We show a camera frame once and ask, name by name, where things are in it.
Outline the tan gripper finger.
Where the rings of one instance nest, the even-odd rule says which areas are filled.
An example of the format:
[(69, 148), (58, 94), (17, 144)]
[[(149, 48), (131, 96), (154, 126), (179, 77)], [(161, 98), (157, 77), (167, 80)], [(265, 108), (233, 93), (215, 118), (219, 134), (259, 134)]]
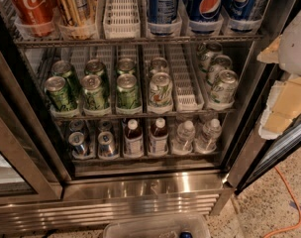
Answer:
[(276, 139), (300, 114), (301, 76), (291, 76), (286, 81), (276, 80), (260, 118), (259, 136), (265, 140)]
[(281, 35), (279, 35), (270, 45), (261, 51), (256, 59), (264, 63), (279, 63), (278, 50), (280, 47)]

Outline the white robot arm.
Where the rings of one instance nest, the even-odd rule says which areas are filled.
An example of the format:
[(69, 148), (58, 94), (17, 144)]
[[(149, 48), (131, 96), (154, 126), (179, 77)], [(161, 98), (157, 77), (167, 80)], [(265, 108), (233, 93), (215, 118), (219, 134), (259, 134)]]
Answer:
[(259, 136), (272, 140), (301, 114), (301, 10), (283, 33), (259, 53), (257, 60), (276, 63), (289, 74), (271, 86), (260, 118)]

